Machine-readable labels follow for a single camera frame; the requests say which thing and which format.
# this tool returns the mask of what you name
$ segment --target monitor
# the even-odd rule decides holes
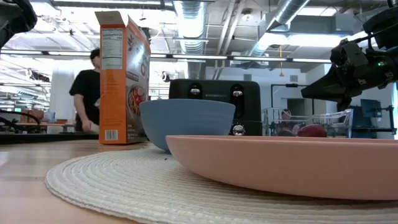
[[[381,118],[381,104],[378,100],[361,99],[362,114],[365,118]]]
[[[349,106],[349,109],[353,109],[353,127],[356,128],[371,128],[373,127],[370,118],[363,116],[362,108],[360,106]]]

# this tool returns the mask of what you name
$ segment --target desk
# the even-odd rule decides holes
[[[140,149],[148,142],[104,146],[96,140],[0,145],[1,223],[135,223],[80,208],[52,195],[44,178],[53,166],[98,152]]]

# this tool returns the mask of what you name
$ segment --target red object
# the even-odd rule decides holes
[[[67,123],[67,119],[57,119],[57,121],[55,122],[55,124],[66,124]]]
[[[320,124],[311,124],[300,128],[297,135],[299,137],[318,137],[325,138],[328,136],[325,128]]]

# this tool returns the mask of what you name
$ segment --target hand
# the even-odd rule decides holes
[[[81,123],[82,123],[81,127],[83,128],[83,131],[85,131],[85,132],[91,131],[91,124],[93,124],[92,121],[87,119],[87,120],[82,121]]]

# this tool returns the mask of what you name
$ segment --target nutrition facts label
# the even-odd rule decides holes
[[[102,69],[123,68],[123,29],[102,30]]]

